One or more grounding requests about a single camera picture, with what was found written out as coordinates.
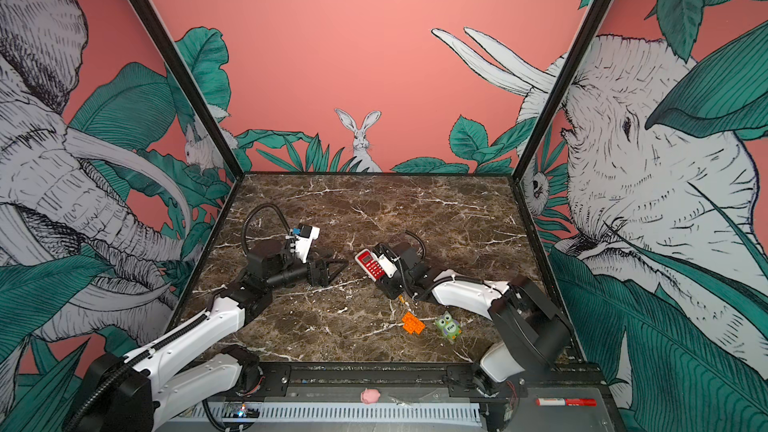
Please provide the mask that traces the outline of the white red remote control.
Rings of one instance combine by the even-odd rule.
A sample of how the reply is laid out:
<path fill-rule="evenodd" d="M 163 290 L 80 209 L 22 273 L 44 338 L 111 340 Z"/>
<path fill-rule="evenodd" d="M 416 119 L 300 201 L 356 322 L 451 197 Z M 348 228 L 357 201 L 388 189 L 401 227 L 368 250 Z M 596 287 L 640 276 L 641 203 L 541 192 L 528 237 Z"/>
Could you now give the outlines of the white red remote control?
<path fill-rule="evenodd" d="M 378 256 L 369 249 L 360 251 L 355 256 L 355 261 L 374 282 L 386 275 L 385 269 L 378 260 Z"/>

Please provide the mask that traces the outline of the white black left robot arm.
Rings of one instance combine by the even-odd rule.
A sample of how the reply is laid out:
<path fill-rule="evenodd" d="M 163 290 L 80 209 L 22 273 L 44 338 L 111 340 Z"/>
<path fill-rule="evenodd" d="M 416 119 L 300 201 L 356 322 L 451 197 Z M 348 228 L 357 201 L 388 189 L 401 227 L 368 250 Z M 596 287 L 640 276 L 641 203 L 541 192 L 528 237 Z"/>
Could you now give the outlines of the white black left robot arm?
<path fill-rule="evenodd" d="M 219 392 L 256 392 L 263 382 L 260 359 L 244 347 L 229 346 L 202 365 L 192 363 L 257 318 L 275 290 L 298 282 L 326 287 L 348 265 L 344 259 L 301 259 L 292 239 L 258 242 L 237 279 L 218 290 L 201 312 L 145 346 L 122 356 L 106 353 L 93 362 L 63 430 L 155 431 Z"/>

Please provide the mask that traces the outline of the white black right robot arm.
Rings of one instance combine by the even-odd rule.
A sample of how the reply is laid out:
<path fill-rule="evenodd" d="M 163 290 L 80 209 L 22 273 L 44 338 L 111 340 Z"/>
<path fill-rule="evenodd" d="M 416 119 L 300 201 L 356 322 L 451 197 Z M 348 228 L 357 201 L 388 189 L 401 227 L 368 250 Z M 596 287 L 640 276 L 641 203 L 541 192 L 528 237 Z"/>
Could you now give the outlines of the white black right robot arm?
<path fill-rule="evenodd" d="M 472 376 L 459 382 L 493 396 L 509 379 L 525 372 L 542 373 L 571 342 L 573 326 L 566 314 L 530 279 L 490 281 L 462 275 L 427 262 L 407 242 L 391 248 L 379 243 L 356 254 L 356 263 L 388 298 L 401 295 L 415 302 L 459 308 L 490 320 L 501 341 L 472 365 Z"/>

